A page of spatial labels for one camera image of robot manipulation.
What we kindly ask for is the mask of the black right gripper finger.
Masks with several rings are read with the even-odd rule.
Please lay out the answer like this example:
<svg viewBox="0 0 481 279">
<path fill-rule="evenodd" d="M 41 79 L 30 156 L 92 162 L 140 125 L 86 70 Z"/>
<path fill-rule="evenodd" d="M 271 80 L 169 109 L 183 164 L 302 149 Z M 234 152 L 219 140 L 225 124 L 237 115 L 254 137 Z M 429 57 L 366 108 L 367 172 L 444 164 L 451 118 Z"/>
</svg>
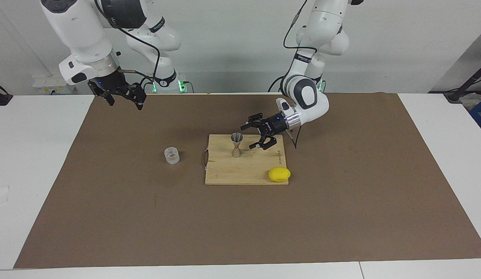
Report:
<svg viewBox="0 0 481 279">
<path fill-rule="evenodd" d="M 133 102 L 138 110 L 143 109 L 146 93 L 139 83 L 127 84 L 122 87 L 122 96 Z"/>
<path fill-rule="evenodd" d="M 113 106 L 115 100 L 110 91 L 107 90 L 94 90 L 94 95 L 103 98 L 110 106 Z"/>
</svg>

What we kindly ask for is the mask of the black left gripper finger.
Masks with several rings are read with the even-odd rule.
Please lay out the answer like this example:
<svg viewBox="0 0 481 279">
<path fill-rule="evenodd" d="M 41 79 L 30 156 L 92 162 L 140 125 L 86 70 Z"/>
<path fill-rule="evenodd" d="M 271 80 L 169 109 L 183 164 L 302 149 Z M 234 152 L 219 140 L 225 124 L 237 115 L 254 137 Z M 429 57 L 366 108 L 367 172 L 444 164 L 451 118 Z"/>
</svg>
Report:
<svg viewBox="0 0 481 279">
<path fill-rule="evenodd" d="M 258 113 L 248 117 L 248 121 L 241 126 L 240 130 L 246 130 L 248 128 L 255 128 L 260 131 L 265 131 L 266 129 L 266 120 L 263 118 L 263 113 Z"/>
<path fill-rule="evenodd" d="M 276 145 L 277 140 L 274 136 L 269 136 L 267 133 L 260 134 L 260 140 L 256 143 L 253 143 L 249 146 L 250 150 L 255 148 L 262 148 L 263 150 L 267 150 L 272 146 Z"/>
</svg>

